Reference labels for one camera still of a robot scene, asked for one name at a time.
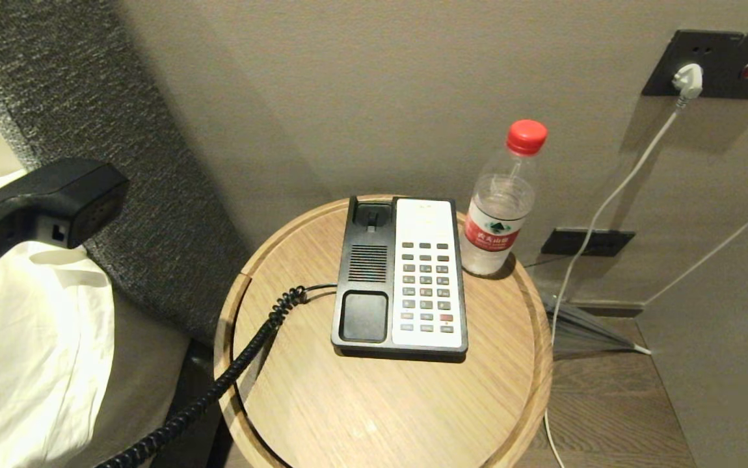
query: wooden table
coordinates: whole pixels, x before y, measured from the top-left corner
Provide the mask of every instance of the wooden table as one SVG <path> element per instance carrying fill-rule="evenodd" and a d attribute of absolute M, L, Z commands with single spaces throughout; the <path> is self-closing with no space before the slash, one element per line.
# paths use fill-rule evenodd
<path fill-rule="evenodd" d="M 276 297 L 336 281 L 345 215 L 347 200 L 308 211 L 252 256 L 220 312 L 216 376 Z M 268 355 L 220 400 L 238 448 L 257 467 L 513 465 L 547 405 L 552 347 L 528 273 L 520 265 L 507 273 L 464 275 L 470 347 L 460 364 L 338 356 L 334 296 L 297 306 Z"/>

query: white keypad panel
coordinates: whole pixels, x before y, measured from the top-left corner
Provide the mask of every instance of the white keypad panel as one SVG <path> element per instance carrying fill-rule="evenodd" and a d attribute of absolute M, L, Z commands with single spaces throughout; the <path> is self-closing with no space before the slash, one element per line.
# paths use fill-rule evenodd
<path fill-rule="evenodd" d="M 398 199 L 395 223 L 393 343 L 460 347 L 461 296 L 451 204 Z"/>

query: black switch plate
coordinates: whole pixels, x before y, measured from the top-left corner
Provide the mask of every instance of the black switch plate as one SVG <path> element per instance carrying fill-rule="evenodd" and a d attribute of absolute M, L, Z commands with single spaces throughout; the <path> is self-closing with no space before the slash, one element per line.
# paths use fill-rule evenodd
<path fill-rule="evenodd" d="M 541 246 L 541 253 L 548 255 L 574 255 L 585 240 L 587 229 L 556 228 Z M 616 257 L 635 236 L 633 231 L 594 229 L 588 247 L 582 255 L 591 257 Z"/>
<path fill-rule="evenodd" d="M 704 69 L 701 98 L 748 99 L 748 33 L 678 30 L 643 88 L 644 96 L 677 96 L 672 77 L 681 66 Z"/>

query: coiled phone cord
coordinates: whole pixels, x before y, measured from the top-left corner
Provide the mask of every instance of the coiled phone cord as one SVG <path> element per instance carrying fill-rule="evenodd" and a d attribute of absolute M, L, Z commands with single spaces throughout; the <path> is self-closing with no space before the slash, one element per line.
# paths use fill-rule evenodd
<path fill-rule="evenodd" d="M 142 465 L 145 460 L 162 450 L 169 442 L 178 438 L 186 432 L 192 423 L 195 423 L 211 405 L 226 393 L 226 389 L 234 385 L 247 365 L 252 362 L 258 355 L 261 348 L 277 332 L 279 327 L 284 323 L 285 317 L 291 309 L 299 304 L 308 303 L 309 291 L 324 289 L 327 287 L 336 287 L 336 284 L 320 284 L 311 287 L 290 288 L 290 291 L 282 294 L 282 297 L 276 299 L 278 304 L 273 306 L 273 311 L 267 317 L 267 320 L 261 325 L 247 347 L 241 351 L 235 361 L 226 368 L 226 371 L 215 380 L 209 391 L 203 396 L 198 397 L 191 405 L 181 409 L 178 414 L 168 418 L 165 424 L 158 429 L 153 430 L 144 438 L 140 439 L 134 445 L 131 445 L 121 453 L 112 458 L 101 462 L 97 468 L 133 468 Z"/>

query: floor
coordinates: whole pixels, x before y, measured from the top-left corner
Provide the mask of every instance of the floor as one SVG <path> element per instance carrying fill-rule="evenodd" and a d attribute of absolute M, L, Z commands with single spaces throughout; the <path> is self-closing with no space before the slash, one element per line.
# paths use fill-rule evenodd
<path fill-rule="evenodd" d="M 603 320 L 645 344 L 633 319 Z M 612 352 L 556 362 L 548 411 L 567 468 L 695 466 L 650 356 Z M 228 453 L 213 453 L 208 466 L 249 468 L 234 445 Z M 516 467 L 555 466 L 542 427 Z"/>

